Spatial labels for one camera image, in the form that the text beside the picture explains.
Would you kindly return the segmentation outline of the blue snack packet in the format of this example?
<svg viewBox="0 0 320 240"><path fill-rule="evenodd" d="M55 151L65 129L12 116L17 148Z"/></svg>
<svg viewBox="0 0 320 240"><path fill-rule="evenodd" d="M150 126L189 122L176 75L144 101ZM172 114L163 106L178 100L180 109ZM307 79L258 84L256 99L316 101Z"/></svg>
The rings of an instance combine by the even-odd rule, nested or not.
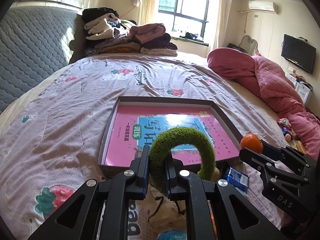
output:
<svg viewBox="0 0 320 240"><path fill-rule="evenodd" d="M227 169L223 175L223 179L245 193L248 190L249 177L232 167Z"/></svg>

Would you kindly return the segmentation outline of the small orange mandarin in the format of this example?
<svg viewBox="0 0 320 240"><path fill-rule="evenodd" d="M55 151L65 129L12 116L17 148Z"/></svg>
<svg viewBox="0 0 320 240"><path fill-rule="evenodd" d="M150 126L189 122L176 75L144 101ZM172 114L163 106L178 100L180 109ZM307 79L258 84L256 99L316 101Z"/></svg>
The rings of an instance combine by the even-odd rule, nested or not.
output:
<svg viewBox="0 0 320 240"><path fill-rule="evenodd" d="M249 133L243 136L242 140L240 141L241 149L249 148L250 150L261 154L263 152L263 144L260 139L253 133Z"/></svg>

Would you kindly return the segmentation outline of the cream mesh drawstring bag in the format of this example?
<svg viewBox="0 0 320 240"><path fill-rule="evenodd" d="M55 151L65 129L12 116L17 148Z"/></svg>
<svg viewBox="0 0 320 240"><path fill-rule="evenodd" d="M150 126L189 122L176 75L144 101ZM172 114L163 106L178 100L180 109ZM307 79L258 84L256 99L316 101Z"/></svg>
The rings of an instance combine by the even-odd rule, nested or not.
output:
<svg viewBox="0 0 320 240"><path fill-rule="evenodd" d="M153 186L148 185L142 207L147 213L147 225L155 233L187 229L184 200L170 201Z"/></svg>

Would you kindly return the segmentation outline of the green fuzzy curved toy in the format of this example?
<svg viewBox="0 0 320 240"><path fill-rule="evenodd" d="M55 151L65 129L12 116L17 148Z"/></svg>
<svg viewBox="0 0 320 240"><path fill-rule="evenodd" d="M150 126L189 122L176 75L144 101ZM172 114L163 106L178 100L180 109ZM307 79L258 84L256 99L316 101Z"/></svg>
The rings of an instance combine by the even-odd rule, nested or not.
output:
<svg viewBox="0 0 320 240"><path fill-rule="evenodd" d="M162 132L151 146L149 153L149 173L152 185L161 194L166 193L165 159L169 152L180 145L192 145L199 151L201 168L198 176L210 181L216 167L215 153L209 139L200 131L188 127L175 127Z"/></svg>

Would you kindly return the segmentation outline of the small colourful toy figure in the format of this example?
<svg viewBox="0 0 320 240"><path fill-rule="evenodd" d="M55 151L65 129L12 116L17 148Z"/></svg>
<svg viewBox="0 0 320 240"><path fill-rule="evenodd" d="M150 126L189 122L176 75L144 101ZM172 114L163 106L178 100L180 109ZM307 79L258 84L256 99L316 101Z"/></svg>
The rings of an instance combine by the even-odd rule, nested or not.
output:
<svg viewBox="0 0 320 240"><path fill-rule="evenodd" d="M283 136L287 142L297 140L296 132L293 130L287 118L278 119L277 124L281 128Z"/></svg>

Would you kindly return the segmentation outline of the white drawer cabinet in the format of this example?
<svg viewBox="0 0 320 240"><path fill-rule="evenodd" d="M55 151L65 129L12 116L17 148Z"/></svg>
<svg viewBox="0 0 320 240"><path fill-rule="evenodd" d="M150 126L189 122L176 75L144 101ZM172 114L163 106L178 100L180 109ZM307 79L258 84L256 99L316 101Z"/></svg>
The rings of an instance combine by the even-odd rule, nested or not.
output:
<svg viewBox="0 0 320 240"><path fill-rule="evenodd" d="M298 93L303 103L306 105L311 99L313 87L304 82L302 79L294 76L292 73L285 73L285 76L293 83L295 91Z"/></svg>

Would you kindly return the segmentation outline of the pink quilted duvet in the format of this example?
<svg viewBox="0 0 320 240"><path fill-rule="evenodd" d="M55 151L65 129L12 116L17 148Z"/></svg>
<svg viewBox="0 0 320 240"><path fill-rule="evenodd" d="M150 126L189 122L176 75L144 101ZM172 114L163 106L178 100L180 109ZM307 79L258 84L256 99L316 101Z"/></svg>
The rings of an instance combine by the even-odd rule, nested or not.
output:
<svg viewBox="0 0 320 240"><path fill-rule="evenodd" d="M280 118L287 118L306 153L318 159L319 120L307 112L293 83L278 64L262 56L250 56L231 48L212 50L207 62L216 74L239 83Z"/></svg>

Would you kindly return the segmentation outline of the pink Chinese exercise book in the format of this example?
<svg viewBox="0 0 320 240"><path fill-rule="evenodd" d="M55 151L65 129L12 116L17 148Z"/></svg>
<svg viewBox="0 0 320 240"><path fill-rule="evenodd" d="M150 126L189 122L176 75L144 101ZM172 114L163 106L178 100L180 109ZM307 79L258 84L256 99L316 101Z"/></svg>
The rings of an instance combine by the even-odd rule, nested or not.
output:
<svg viewBox="0 0 320 240"><path fill-rule="evenodd" d="M118 102L106 126L101 165L129 167L157 137L174 127L194 128L210 141L216 161L239 156L241 135L210 105Z"/></svg>

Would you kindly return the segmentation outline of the clothes on window sill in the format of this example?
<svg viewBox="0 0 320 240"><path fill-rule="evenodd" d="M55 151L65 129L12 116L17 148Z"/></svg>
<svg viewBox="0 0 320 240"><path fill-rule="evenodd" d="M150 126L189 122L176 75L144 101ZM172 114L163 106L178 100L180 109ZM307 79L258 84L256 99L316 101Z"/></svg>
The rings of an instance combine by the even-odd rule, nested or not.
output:
<svg viewBox="0 0 320 240"><path fill-rule="evenodd" d="M184 38L186 40L191 40L194 42L200 42L203 43L203 39L199 39L197 34L192 34L190 32L186 32L184 36L180 36L180 38Z"/></svg>

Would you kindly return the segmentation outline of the cream curtain right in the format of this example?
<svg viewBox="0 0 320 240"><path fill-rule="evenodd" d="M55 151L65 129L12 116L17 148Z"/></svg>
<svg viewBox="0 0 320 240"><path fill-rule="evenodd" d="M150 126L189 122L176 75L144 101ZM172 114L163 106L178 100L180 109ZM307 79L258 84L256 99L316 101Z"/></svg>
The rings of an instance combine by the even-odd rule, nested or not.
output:
<svg viewBox="0 0 320 240"><path fill-rule="evenodd" d="M232 0L219 0L213 48L223 46L227 33L227 25L231 11Z"/></svg>

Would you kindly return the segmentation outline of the grey quilted headboard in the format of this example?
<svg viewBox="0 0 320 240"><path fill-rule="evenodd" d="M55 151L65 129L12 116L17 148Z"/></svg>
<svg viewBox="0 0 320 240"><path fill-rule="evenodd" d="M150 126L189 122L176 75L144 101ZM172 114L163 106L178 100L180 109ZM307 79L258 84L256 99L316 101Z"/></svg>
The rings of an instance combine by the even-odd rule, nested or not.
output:
<svg viewBox="0 0 320 240"><path fill-rule="evenodd" d="M86 33L76 11L27 6L1 20L1 111L63 67L82 58Z"/></svg>

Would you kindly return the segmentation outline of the dark framed window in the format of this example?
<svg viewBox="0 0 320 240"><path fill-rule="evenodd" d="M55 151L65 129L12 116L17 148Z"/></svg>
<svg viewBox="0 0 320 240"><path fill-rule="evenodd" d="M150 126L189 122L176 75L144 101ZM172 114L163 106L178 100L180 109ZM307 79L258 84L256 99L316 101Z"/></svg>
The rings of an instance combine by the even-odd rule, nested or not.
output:
<svg viewBox="0 0 320 240"><path fill-rule="evenodd" d="M166 30L182 37L186 33L203 39L210 0L159 0L156 19Z"/></svg>

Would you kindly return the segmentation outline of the pile of folded clothes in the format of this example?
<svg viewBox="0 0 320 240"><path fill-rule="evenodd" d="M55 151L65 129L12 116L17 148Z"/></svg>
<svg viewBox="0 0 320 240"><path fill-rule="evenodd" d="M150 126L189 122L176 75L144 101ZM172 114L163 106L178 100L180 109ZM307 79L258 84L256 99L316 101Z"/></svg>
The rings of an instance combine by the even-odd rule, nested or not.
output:
<svg viewBox="0 0 320 240"><path fill-rule="evenodd" d="M122 20L111 8L89 8L81 16L86 32L83 57L99 54L142 53L177 56L177 46L162 23L137 25Z"/></svg>

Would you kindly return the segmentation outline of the black wall television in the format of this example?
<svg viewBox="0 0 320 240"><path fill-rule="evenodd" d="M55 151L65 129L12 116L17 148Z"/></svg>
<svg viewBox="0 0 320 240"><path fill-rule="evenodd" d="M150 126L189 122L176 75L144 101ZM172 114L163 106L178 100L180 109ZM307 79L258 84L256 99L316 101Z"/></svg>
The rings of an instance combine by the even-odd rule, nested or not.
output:
<svg viewBox="0 0 320 240"><path fill-rule="evenodd" d="M316 48L306 41L285 34L281 56L307 73L313 73L316 61Z"/></svg>

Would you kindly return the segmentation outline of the white wall air conditioner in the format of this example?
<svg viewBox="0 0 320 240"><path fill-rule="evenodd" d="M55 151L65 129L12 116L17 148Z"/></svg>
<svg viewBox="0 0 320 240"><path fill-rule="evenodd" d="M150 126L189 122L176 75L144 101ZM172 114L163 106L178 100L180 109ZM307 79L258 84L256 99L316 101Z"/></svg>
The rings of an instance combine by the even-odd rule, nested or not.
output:
<svg viewBox="0 0 320 240"><path fill-rule="evenodd" d="M248 8L249 11L278 13L278 6L276 3L270 1L249 1Z"/></svg>

